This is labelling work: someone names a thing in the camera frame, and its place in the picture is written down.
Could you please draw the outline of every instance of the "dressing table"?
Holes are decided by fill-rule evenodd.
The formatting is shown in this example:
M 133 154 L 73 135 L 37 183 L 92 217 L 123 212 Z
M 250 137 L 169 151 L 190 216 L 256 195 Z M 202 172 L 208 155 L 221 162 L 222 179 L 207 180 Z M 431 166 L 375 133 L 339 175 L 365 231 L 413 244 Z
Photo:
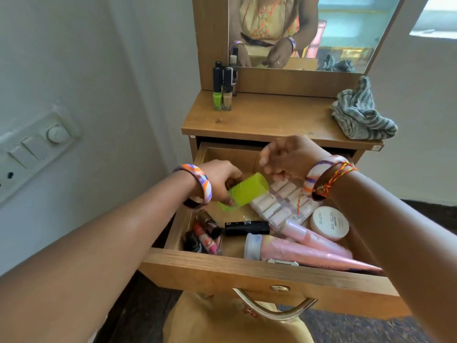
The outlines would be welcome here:
M 189 137 L 194 163 L 229 160 L 246 175 L 262 172 L 258 165 L 262 147 L 277 137 L 293 134 L 305 134 L 330 152 L 344 154 L 355 163 L 366 151 L 381 151 L 381 140 L 347 138 L 332 119 L 330 108 L 340 91 L 355 88 L 358 79 L 368 73 L 403 1 L 396 0 L 391 12 L 387 12 L 389 19 L 365 71 L 239 68 L 238 95 L 233 98 L 232 110 L 214 111 L 212 69 L 216 61 L 228 63 L 229 0 L 193 0 L 202 90 L 187 115 L 182 133 Z M 329 10 L 326 5 L 321 10 L 319 3 L 319 18 Z M 221 226 L 246 217 L 258 219 L 248 206 L 224 213 L 212 202 L 207 210 Z M 241 294 L 247 303 L 256 300 L 301 304 L 297 311 L 312 303 L 315 309 L 383 319 L 410 315 L 385 276 L 245 260 L 245 237 L 224 237 L 224 256 L 185 252 L 182 237 L 191 230 L 195 215 L 185 207 L 180 208 L 165 248 L 151 248 L 140 265 L 139 270 L 158 286 L 201 294 Z M 341 244 L 351 249 L 354 259 L 376 264 L 354 230 Z

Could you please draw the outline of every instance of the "woman's right hand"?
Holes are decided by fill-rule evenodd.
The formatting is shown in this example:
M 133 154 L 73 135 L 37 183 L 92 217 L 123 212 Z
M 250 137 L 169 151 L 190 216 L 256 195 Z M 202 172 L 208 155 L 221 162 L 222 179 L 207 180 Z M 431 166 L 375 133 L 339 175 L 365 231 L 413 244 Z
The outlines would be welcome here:
M 241 43 L 236 44 L 235 47 L 238 48 L 238 64 L 241 67 L 252 67 L 251 58 L 246 47 Z
M 304 180 L 316 162 L 328 155 L 328 151 L 307 136 L 289 136 L 278 138 L 262 149 L 259 163 L 276 181 L 291 177 Z

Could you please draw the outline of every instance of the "wooden mirror frame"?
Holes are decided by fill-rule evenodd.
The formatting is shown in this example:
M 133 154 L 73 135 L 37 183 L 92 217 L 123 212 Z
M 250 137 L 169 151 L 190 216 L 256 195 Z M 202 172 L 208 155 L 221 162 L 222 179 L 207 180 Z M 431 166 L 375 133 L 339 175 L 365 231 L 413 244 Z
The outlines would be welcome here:
M 399 0 L 386 30 L 363 74 L 239 68 L 237 91 L 249 93 L 336 98 L 344 89 L 354 88 L 367 75 L 405 0 Z M 202 90 L 213 90 L 216 61 L 229 62 L 229 0 L 192 0 L 198 65 Z

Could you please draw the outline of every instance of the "yellow fabric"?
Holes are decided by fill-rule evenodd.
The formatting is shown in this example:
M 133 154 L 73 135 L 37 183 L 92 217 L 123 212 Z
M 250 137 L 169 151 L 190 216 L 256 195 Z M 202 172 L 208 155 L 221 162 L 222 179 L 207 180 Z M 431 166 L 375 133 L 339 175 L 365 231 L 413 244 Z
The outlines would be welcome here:
M 271 311 L 271 303 L 259 302 Z M 203 300 L 183 292 L 163 328 L 164 343 L 313 343 L 299 319 L 276 322 L 266 319 L 240 299 L 218 294 Z
M 243 33 L 257 40 L 273 40 L 292 36 L 300 29 L 298 5 L 301 0 L 277 0 L 259 6 L 259 0 L 241 0 L 239 16 Z

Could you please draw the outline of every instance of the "wooden tabletop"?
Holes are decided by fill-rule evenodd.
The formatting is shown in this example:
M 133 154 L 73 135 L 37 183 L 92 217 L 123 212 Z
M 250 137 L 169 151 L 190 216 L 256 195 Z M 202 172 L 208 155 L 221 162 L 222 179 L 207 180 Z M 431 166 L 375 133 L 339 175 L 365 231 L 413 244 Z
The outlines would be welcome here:
M 213 92 L 201 91 L 181 129 L 185 135 L 271 142 L 307 135 L 322 147 L 379 151 L 381 140 L 350 140 L 331 117 L 334 99 L 238 93 L 231 111 L 213 109 Z

